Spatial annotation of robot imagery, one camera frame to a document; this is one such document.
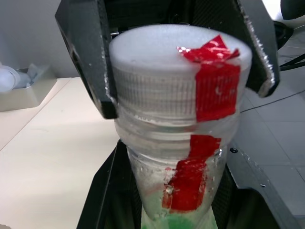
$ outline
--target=tile floor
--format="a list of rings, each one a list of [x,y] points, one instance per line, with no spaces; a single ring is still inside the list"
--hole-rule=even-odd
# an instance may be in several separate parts
[[[302,33],[279,51],[279,63],[304,53]],[[268,98],[246,90],[242,110],[261,107],[241,114],[234,143],[261,166],[305,228],[305,91],[286,98],[303,90],[305,67],[281,72],[281,83]]]

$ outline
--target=red tape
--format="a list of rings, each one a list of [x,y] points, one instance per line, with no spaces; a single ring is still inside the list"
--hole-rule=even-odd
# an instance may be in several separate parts
[[[226,47],[217,36],[200,49],[178,48],[189,61],[201,64],[196,75],[196,119],[212,121],[236,112],[237,86],[240,66],[226,63],[240,55]],[[196,210],[203,201],[206,185],[206,160],[220,147],[220,138],[192,135],[189,156],[179,161],[175,175],[163,192],[163,208],[170,212],[185,213]]]

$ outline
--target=white table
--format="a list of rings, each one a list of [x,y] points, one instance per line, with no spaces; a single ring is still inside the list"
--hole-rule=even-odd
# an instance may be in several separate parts
[[[59,80],[37,108],[0,113],[0,224],[75,229],[118,140],[80,78]]]

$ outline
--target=cable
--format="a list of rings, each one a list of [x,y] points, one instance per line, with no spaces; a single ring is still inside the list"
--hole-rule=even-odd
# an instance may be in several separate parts
[[[291,65],[281,66],[280,70],[283,72],[283,71],[287,71],[287,70],[291,70],[291,69],[295,69],[295,68],[300,68],[303,66],[305,66],[305,61],[300,62],[300,63],[291,64]]]
[[[251,110],[254,110],[254,109],[256,109],[256,108],[260,108],[260,107],[267,106],[267,105],[270,105],[270,104],[274,104],[274,103],[276,103],[276,102],[279,102],[279,101],[284,100],[284,99],[288,99],[288,98],[290,98],[290,97],[293,97],[293,96],[295,96],[295,95],[297,95],[297,94],[300,94],[300,93],[303,93],[303,92],[305,92],[305,89],[302,90],[302,91],[300,91],[300,92],[297,92],[297,93],[295,93],[295,94],[292,94],[292,95],[290,95],[290,96],[287,96],[287,97],[285,97],[285,98],[281,98],[281,99],[278,99],[278,100],[275,100],[275,101],[273,101],[273,102],[270,102],[270,103],[267,103],[267,104],[264,104],[264,105],[260,105],[260,106],[257,106],[257,107],[252,107],[252,108],[250,108],[250,109],[247,109],[247,110],[242,111],[241,113],[246,112],[246,111],[251,111]]]
[[[287,63],[282,64],[280,67],[284,67],[284,66],[288,66],[288,65],[291,65],[291,64],[295,64],[295,63],[298,63],[298,62],[300,62],[300,61],[302,61],[304,59],[305,59],[305,54],[300,55],[299,57],[296,57],[293,60],[291,60],[291,61],[289,61]]]

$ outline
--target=tissue box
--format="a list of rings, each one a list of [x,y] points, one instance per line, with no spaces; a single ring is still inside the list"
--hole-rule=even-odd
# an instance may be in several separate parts
[[[42,67],[34,83],[29,87],[0,94],[0,112],[39,106],[56,82],[57,79],[51,67]]]

